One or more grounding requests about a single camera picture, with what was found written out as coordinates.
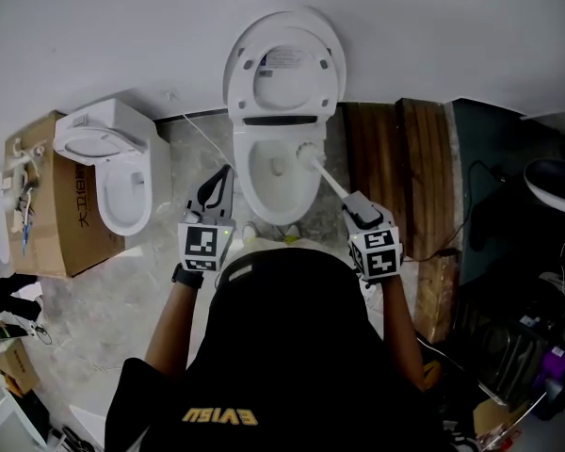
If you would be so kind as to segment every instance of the shirt sleeve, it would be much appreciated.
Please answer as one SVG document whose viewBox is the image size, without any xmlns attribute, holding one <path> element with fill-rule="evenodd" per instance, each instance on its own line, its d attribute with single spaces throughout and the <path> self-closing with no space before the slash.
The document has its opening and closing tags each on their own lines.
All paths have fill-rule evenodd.
<svg viewBox="0 0 565 452">
<path fill-rule="evenodd" d="M 163 411 L 172 384 L 138 358 L 125 361 L 105 423 L 105 452 L 126 452 Z"/>
</svg>

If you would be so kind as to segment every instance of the concrete floor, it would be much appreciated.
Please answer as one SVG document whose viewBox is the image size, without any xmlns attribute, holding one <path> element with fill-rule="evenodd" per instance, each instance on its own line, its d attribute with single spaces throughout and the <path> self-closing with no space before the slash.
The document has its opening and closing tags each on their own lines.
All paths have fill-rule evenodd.
<svg viewBox="0 0 565 452">
<path fill-rule="evenodd" d="M 194 120 L 234 162 L 233 127 L 226 114 Z M 41 279 L 44 294 L 46 329 L 52 338 L 45 345 L 34 338 L 24 344 L 40 376 L 37 394 L 56 425 L 67 424 L 88 437 L 73 417 L 69 405 L 73 398 L 98 374 L 117 373 L 126 358 L 143 357 L 153 328 L 171 289 L 171 273 L 179 261 L 177 222 L 190 185 L 224 164 L 221 155 L 187 121 L 162 124 L 159 134 L 171 145 L 173 173 L 172 205 L 154 216 L 140 233 L 126 241 L 126 251 L 69 280 Z M 349 188 L 347 151 L 343 118 L 338 110 L 328 122 L 326 140 L 328 171 Z M 325 246 L 345 262 L 347 231 L 341 217 L 340 202 L 326 183 L 308 214 L 299 222 L 304 237 Z M 257 218 L 247 205 L 240 184 L 234 181 L 234 211 L 239 228 L 233 248 L 241 247 L 240 229 L 253 220 L 265 237 L 279 234 Z M 402 277 L 411 311 L 416 297 L 416 264 L 405 264 Z M 0 276 L 8 270 L 0 266 Z M 199 349 L 211 298 L 215 293 L 215 273 L 206 273 L 193 320 L 190 357 Z M 364 291 L 369 316 L 382 334 L 379 314 L 380 291 L 373 296 Z M 326 290 L 322 290 L 323 299 Z"/>
</svg>

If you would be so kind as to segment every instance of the white wall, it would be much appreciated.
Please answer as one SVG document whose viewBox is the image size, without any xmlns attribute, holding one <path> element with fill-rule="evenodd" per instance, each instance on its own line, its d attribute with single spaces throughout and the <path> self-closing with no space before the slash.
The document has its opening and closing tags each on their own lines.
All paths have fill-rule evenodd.
<svg viewBox="0 0 565 452">
<path fill-rule="evenodd" d="M 287 1 L 331 20 L 347 100 L 565 109 L 565 0 L 0 0 L 0 164 L 28 121 L 125 89 L 160 104 L 154 117 L 223 107 L 236 35 Z"/>
</svg>

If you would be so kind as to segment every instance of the shoe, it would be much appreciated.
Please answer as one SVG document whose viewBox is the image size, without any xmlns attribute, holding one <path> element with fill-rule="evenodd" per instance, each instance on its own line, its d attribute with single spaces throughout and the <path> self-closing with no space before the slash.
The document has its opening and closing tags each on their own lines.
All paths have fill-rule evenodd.
<svg viewBox="0 0 565 452">
<path fill-rule="evenodd" d="M 260 237 L 260 232 L 257 226 L 251 221 L 247 221 L 243 226 L 243 244 L 247 245 L 256 237 Z"/>
<path fill-rule="evenodd" d="M 294 243 L 298 239 L 301 239 L 299 228 L 297 227 L 297 225 L 292 224 L 291 226 L 289 226 L 289 229 L 286 230 L 286 233 L 284 234 L 284 242 L 287 245 L 290 245 L 291 243 Z"/>
</svg>

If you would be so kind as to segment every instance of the cardboard box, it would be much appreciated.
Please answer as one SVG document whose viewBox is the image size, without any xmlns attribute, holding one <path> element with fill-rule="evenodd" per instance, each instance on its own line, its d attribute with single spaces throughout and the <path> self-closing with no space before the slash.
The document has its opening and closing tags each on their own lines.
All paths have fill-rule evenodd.
<svg viewBox="0 0 565 452">
<path fill-rule="evenodd" d="M 61 117 L 51 112 L 5 144 L 5 155 L 11 155 L 16 137 L 21 138 L 23 149 L 45 140 L 40 186 L 32 192 L 34 217 L 24 255 L 23 234 L 12 231 L 13 213 L 7 213 L 10 257 L 18 273 L 71 277 L 124 249 L 123 237 L 111 233 L 99 214 L 94 167 L 78 164 L 53 150 L 55 123 Z M 31 164 L 25 169 L 30 179 L 37 178 Z"/>
<path fill-rule="evenodd" d="M 19 338 L 0 343 L 0 371 L 15 381 L 23 395 L 40 383 Z"/>
</svg>

